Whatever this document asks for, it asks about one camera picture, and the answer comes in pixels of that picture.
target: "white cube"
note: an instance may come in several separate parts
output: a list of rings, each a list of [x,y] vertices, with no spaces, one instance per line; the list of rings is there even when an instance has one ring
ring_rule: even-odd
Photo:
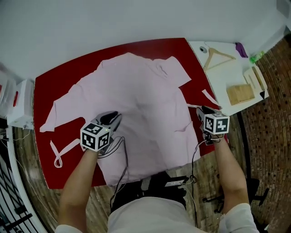
[[[205,114],[204,130],[211,134],[228,133],[229,116],[226,116],[222,113]]]
[[[90,122],[81,128],[80,134],[81,146],[97,152],[109,144],[112,132],[111,129]]]

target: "clothes hanger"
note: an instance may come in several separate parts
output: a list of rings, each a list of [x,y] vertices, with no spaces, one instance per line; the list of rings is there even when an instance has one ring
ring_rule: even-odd
[[[212,69],[214,67],[217,67],[217,66],[219,66],[219,65],[221,65],[223,63],[226,63],[228,61],[231,61],[231,60],[235,60],[236,59],[235,57],[233,57],[231,55],[228,55],[226,53],[219,52],[218,50],[216,50],[214,48],[209,48],[208,51],[209,51],[209,57],[208,57],[205,65],[204,65],[204,71],[210,70],[210,69]],[[223,61],[221,63],[218,63],[218,64],[214,65],[214,66],[209,67],[210,61],[211,61],[211,59],[212,59],[212,57],[213,57],[214,54],[219,54],[221,56],[226,56],[226,57],[229,58],[229,60]]]

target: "person's left arm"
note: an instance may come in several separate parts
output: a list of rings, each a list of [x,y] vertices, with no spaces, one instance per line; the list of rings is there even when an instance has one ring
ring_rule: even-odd
[[[81,232],[86,232],[86,205],[97,158],[97,152],[86,150],[65,183],[60,197],[58,225],[69,225]]]

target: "red object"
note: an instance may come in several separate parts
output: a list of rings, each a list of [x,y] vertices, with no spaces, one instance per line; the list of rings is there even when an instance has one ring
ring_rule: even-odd
[[[15,93],[15,96],[14,96],[13,107],[16,106],[17,97],[18,97],[18,91]]]
[[[40,127],[45,123],[54,100],[66,94],[72,85],[82,77],[96,70],[102,60],[110,59],[127,52],[150,59],[167,59],[174,56],[192,79],[192,81],[181,87],[187,103],[206,105],[217,109],[217,106],[211,103],[202,93],[202,90],[206,89],[214,97],[199,61],[184,38],[141,41],[115,46],[87,54],[60,65],[37,77],[35,80],[35,139],[48,188],[63,188],[67,178],[83,155],[81,147],[76,146],[62,156],[62,168],[56,168],[54,166],[55,154],[50,147],[50,141],[52,140],[58,151],[61,151],[74,139],[80,137],[80,128],[85,123],[83,118],[78,118],[57,127],[55,132],[41,133]],[[189,108],[189,111],[198,141],[201,142],[203,140],[200,130],[201,122],[196,115],[196,109]],[[205,155],[213,150],[214,146],[206,146],[205,144],[200,146],[201,155]],[[105,184],[102,172],[96,166],[92,186]]]

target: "person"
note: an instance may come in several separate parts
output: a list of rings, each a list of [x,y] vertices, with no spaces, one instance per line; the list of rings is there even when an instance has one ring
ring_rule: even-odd
[[[238,162],[222,138],[215,143],[216,160],[224,193],[220,233],[256,233],[247,194],[246,179]],[[61,198],[56,233],[85,233],[85,209],[90,195],[98,153],[87,150],[67,180]],[[165,180],[165,172],[158,174],[143,195],[140,183],[121,186],[116,194],[108,219],[109,233],[202,233],[190,221],[182,188],[165,189],[157,180]]]

